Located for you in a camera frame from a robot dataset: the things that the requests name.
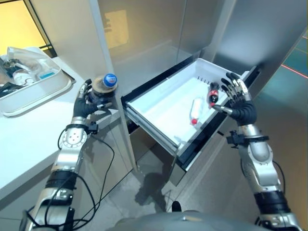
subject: blue bottle cap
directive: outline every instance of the blue bottle cap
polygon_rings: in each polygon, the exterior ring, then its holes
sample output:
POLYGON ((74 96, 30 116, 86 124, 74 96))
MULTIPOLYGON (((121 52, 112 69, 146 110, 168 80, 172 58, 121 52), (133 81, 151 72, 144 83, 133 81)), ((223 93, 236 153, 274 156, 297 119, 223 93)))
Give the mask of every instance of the blue bottle cap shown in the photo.
POLYGON ((114 74, 107 74, 103 79, 103 84, 108 88, 113 88, 117 83, 117 78, 114 74))

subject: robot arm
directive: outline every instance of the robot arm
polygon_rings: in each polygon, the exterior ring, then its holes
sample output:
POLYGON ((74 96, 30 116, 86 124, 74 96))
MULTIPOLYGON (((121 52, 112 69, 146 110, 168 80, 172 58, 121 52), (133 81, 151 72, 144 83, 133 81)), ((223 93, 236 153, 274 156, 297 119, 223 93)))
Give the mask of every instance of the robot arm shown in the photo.
POLYGON ((96 134, 98 130, 95 123, 87 124, 86 119, 95 111, 111 105, 111 103, 99 105, 86 103, 86 95, 90 89, 91 80, 88 79, 78 92, 72 121, 65 128, 62 136, 63 145, 52 166, 45 188, 32 211, 25 212, 26 218, 20 230, 74 230, 74 209, 71 208, 71 203, 76 180, 81 178, 78 175, 82 162, 81 148, 88 135, 96 134))
POLYGON ((254 124, 257 111, 244 82, 234 73, 227 73, 222 82, 230 98, 229 107, 214 105, 213 108, 229 115, 238 123, 238 133, 231 131, 227 142, 239 149, 244 176, 254 193, 260 210, 263 227, 270 230, 302 231, 295 214, 291 212, 281 190, 278 174, 273 166, 273 151, 267 144, 269 138, 263 136, 254 124))

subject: window frame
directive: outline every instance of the window frame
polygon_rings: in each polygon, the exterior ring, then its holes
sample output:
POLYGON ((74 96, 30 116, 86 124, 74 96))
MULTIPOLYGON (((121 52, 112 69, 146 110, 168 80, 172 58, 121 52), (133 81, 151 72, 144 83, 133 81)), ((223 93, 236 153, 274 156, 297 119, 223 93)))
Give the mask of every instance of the window frame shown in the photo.
POLYGON ((35 12, 35 9, 33 7, 33 4, 31 2, 31 0, 0 0, 0 5, 2 3, 8 3, 8 2, 12 2, 12 1, 23 1, 24 2, 26 8, 28 9, 28 11, 29 11, 29 13, 30 13, 30 15, 32 17, 32 20, 33 20, 34 24, 36 25, 39 33, 41 34, 41 36, 42 36, 42 38, 43 38, 43 40, 44 40, 44 42, 46 44, 46 45, 41 46, 39 48, 40 49, 47 48, 47 49, 45 49, 43 51, 49 57, 51 57, 51 58, 57 57, 57 53, 54 50, 53 45, 51 44, 51 42, 50 42, 50 40, 48 38, 48 35, 47 35, 47 33, 46 33, 46 31, 45 31, 45 29, 44 29, 44 27, 43 27, 43 25, 42 25, 42 23, 41 23, 41 21, 39 19, 37 13, 35 12))

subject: white countertop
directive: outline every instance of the white countertop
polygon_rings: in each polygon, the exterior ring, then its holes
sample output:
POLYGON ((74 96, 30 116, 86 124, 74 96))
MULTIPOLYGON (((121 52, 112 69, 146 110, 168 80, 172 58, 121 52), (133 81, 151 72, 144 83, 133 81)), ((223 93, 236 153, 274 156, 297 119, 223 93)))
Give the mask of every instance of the white countertop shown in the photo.
POLYGON ((59 57, 53 60, 76 80, 73 87, 23 115, 0 115, 0 200, 55 161, 58 137, 71 121, 84 80, 59 57))

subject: wire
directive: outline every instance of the wire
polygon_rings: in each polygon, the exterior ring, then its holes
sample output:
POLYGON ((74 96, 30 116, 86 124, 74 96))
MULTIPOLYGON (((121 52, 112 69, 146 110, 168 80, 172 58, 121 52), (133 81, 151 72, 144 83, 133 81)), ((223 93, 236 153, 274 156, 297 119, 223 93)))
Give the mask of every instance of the wire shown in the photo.
POLYGON ((245 173, 244 173, 244 169, 243 169, 243 161, 242 161, 242 159, 241 159, 240 164, 241 164, 241 171, 242 171, 242 174, 243 174, 243 175, 244 175, 244 177, 245 177, 245 173))
POLYGON ((44 222, 45 222, 44 225, 38 224, 38 223, 34 220, 34 218, 29 214, 29 211, 32 210, 32 209, 33 209, 33 207, 30 208, 28 211, 25 210, 24 213, 25 213, 26 216, 30 219, 30 221, 32 221, 33 224, 36 225, 36 228, 52 228, 52 229, 54 229, 54 230, 58 230, 59 227, 65 226, 65 225, 68 225, 68 224, 71 224, 71 223, 74 223, 74 222, 80 222, 80 221, 84 222, 84 224, 82 224, 82 225, 80 225, 80 226, 78 226, 78 227, 76 227, 76 228, 73 229, 73 230, 77 230, 77 229, 79 229, 79 228, 85 226, 86 224, 88 224, 88 223, 94 218, 94 215, 95 215, 95 213, 96 213, 96 208, 95 208, 95 202, 94 202, 93 194, 92 194, 92 192, 90 191, 90 188, 89 188, 88 184, 86 183, 86 181, 85 181, 85 180, 82 178, 82 176, 80 176, 80 175, 71 175, 70 177, 68 177, 68 178, 58 187, 57 191, 53 194, 52 198, 50 199, 50 201, 49 201, 49 203, 48 203, 48 205, 47 205, 47 208, 46 208, 46 211, 45 211, 45 215, 44 215, 44 222), (64 223, 62 223, 62 224, 60 224, 60 225, 51 225, 51 224, 48 224, 48 222, 47 222, 47 214, 48 214, 48 210, 49 210, 49 208, 50 208, 50 206, 51 206, 51 204, 52 204, 52 201, 54 200, 55 196, 56 196, 57 193, 60 191, 60 189, 65 185, 65 183, 66 183, 69 179, 71 179, 73 176, 75 176, 75 177, 81 179, 81 181, 82 181, 82 182, 84 183, 84 185, 86 186, 87 191, 88 191, 88 193, 89 193, 89 195, 90 195, 90 197, 91 197, 92 204, 93 204, 93 207, 94 207, 94 212, 93 212, 91 218, 90 218, 89 220, 85 220, 85 219, 83 219, 83 218, 82 218, 82 219, 74 219, 74 220, 71 220, 71 221, 66 221, 66 222, 64 222, 64 223))
MULTIPOLYGON (((60 136, 59 136, 59 138, 58 138, 58 148, 59 148, 59 149, 61 149, 61 148, 60 148, 60 145, 59 145, 60 137, 62 136, 62 134, 63 134, 64 131, 65 131, 65 129, 61 132, 61 134, 60 134, 60 136)), ((111 165, 112 165, 112 163, 113 163, 113 160, 114 160, 114 158, 115 158, 115 151, 114 151, 113 148, 112 148, 109 144, 107 144, 105 141, 103 141, 103 140, 101 140, 100 138, 97 138, 97 137, 95 137, 95 136, 93 136, 93 135, 91 135, 91 136, 92 136, 94 139, 96 139, 96 140, 98 140, 98 141, 104 143, 106 146, 108 146, 108 147, 110 148, 110 150, 112 151, 112 154, 113 154, 113 155, 112 155, 112 159, 111 159, 111 161, 110 161, 110 164, 109 164, 109 166, 108 166, 108 169, 107 169, 107 171, 106 171, 104 180, 103 180, 103 187, 102 187, 102 190, 101 190, 101 194, 100 194, 100 199, 99 199, 99 201, 98 201, 97 203, 94 202, 93 194, 92 194, 92 192, 90 191, 90 188, 89 188, 88 184, 86 183, 86 181, 85 181, 80 175, 78 175, 78 174, 76 174, 76 175, 71 175, 70 177, 68 177, 68 178, 57 188, 56 192, 52 195, 52 198, 49 200, 48 205, 47 205, 47 208, 46 208, 46 211, 45 211, 45 214, 44 214, 44 222, 45 222, 44 225, 38 224, 38 223, 35 221, 35 219, 29 214, 29 212, 34 208, 34 206, 31 207, 29 210, 27 210, 27 211, 25 210, 25 211, 24 211, 24 214, 27 216, 28 219, 31 220, 31 222, 33 222, 33 224, 35 224, 36 228, 51 228, 51 229, 54 229, 54 230, 58 230, 59 227, 61 227, 61 226, 65 226, 65 225, 68 225, 68 224, 72 224, 72 223, 74 223, 74 222, 77 222, 77 223, 73 226, 73 230, 78 230, 78 229, 80 229, 81 227, 87 225, 87 224, 94 218, 94 216, 95 216, 95 214, 96 214, 96 211, 98 210, 98 208, 99 208, 100 205, 101 205, 103 190, 104 190, 104 186, 105 186, 106 179, 107 179, 107 174, 108 174, 108 172, 109 172, 109 170, 110 170, 110 167, 111 167, 111 165), (48 222, 47 222, 48 211, 49 211, 49 209, 50 209, 50 206, 51 206, 53 200, 55 199, 55 197, 56 197, 57 193, 60 191, 60 189, 61 189, 61 188, 65 185, 65 183, 67 183, 72 177, 77 177, 77 178, 81 179, 81 181, 84 183, 84 185, 86 186, 87 191, 88 191, 88 193, 89 193, 89 195, 90 195, 90 197, 91 197, 93 207, 92 207, 81 219, 74 219, 74 220, 71 220, 71 221, 66 221, 65 223, 60 224, 60 225, 51 225, 51 224, 48 224, 48 222), (91 212, 92 210, 93 210, 93 213, 92 213, 92 216, 90 217, 90 219, 88 219, 88 220, 84 219, 84 217, 87 216, 87 215, 89 214, 89 212, 91 212), (81 222, 81 221, 84 222, 84 223, 83 223, 82 225, 79 225, 79 226, 76 227, 76 225, 77 225, 79 222, 81 222)))
POLYGON ((255 225, 257 225, 259 221, 260 221, 260 217, 257 217, 255 221, 255 225))
POLYGON ((58 145, 58 149, 62 149, 61 147, 60 147, 60 144, 59 144, 59 142, 60 142, 60 138, 61 138, 61 136, 62 136, 62 134, 63 134, 63 132, 65 131, 65 128, 61 131, 61 133, 60 133, 60 135, 59 135, 59 138, 58 138, 58 142, 57 142, 57 145, 58 145))
POLYGON ((282 180, 283 180, 283 194, 285 195, 285 177, 284 177, 284 173, 283 173, 283 170, 282 168, 280 167, 280 165, 273 160, 273 163, 275 163, 277 165, 277 167, 279 168, 280 172, 281 172, 281 175, 282 175, 282 180))
POLYGON ((111 167, 111 164, 112 164, 112 162, 113 162, 113 160, 114 160, 114 158, 115 158, 115 151, 113 150, 113 148, 112 148, 109 144, 107 144, 105 141, 103 141, 102 139, 100 139, 100 138, 98 138, 98 137, 96 137, 96 136, 91 135, 91 137, 94 138, 95 140, 99 141, 99 142, 104 143, 106 146, 108 146, 108 147, 110 148, 110 150, 112 151, 112 159, 111 159, 111 161, 110 161, 110 164, 109 164, 109 166, 108 166, 108 169, 107 169, 106 174, 105 174, 105 177, 104 177, 103 187, 102 187, 102 190, 101 190, 101 195, 100 195, 99 201, 98 201, 98 202, 96 203, 96 205, 93 206, 93 207, 92 207, 81 219, 85 218, 93 209, 96 209, 96 211, 97 211, 98 208, 100 207, 101 201, 102 201, 103 190, 104 190, 105 183, 106 183, 107 174, 108 174, 109 169, 110 169, 110 167, 111 167))
MULTIPOLYGON (((284 177, 284 173, 283 173, 283 170, 281 168, 281 166, 273 160, 273 163, 277 165, 277 167, 279 168, 280 172, 281 172, 281 175, 282 175, 282 180, 283 180, 283 194, 285 195, 285 177, 284 177)), ((242 159, 241 159, 241 169, 242 169, 242 173, 244 174, 243 172, 243 166, 242 166, 242 159)), ((256 221, 255 221, 255 225, 258 225, 260 226, 262 224, 261 220, 260 220, 260 217, 257 217, 256 218, 256 221)))

